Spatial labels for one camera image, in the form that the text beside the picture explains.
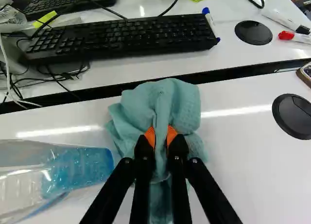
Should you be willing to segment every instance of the marker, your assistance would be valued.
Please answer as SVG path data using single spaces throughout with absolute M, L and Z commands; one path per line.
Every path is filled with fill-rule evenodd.
M 311 44 L 311 36 L 305 34 L 282 31 L 278 34 L 278 38 L 281 40 L 292 40 L 295 42 Z
M 215 31 L 215 23 L 214 23 L 213 18 L 212 18 L 211 14 L 210 14 L 209 8 L 205 7 L 204 9 L 202 9 L 202 14 L 205 15 L 205 17 L 206 17 L 206 19 L 207 19 L 207 21 L 208 21 L 208 23 L 209 23 L 209 25 L 210 25 L 214 35 L 216 37 L 217 42 L 219 42 L 220 38 L 217 36 L 217 33 Z
M 278 10 L 263 9 L 261 14 L 299 34 L 310 34 L 310 28 L 294 22 L 292 19 L 281 14 Z

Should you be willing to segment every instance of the plastic bottle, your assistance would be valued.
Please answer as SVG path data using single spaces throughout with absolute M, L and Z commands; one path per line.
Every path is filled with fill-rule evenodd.
M 42 211 L 74 189 L 104 182 L 113 158 L 106 148 L 0 141 L 0 224 Z

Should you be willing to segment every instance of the orange gripper tip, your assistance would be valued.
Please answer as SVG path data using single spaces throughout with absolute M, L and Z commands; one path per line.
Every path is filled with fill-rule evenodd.
M 155 135 L 155 129 L 151 126 L 147 129 L 145 132 L 145 137 L 147 138 L 149 144 L 152 146 L 152 148 L 155 150 L 156 146 L 156 135 Z
M 177 131 L 172 126 L 169 125 L 167 127 L 167 148 L 177 135 L 178 135 Z

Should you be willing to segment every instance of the keyboard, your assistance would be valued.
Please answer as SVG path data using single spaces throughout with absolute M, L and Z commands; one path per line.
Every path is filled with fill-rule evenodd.
M 207 50 L 218 43 L 203 14 L 101 21 L 43 29 L 28 64 Z
M 104 7 L 108 7 L 114 5 L 117 0 L 92 1 L 95 1 Z M 28 20 L 36 20 L 53 10 L 55 10 L 57 13 L 66 14 L 96 8 L 98 8 L 98 6 L 96 6 L 94 3 L 91 3 L 90 0 L 32 0 L 23 9 L 23 11 L 26 14 L 26 18 Z

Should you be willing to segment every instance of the phone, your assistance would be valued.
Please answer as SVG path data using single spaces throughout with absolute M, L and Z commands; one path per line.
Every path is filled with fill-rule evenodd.
M 311 62 L 296 71 L 297 76 L 311 88 Z

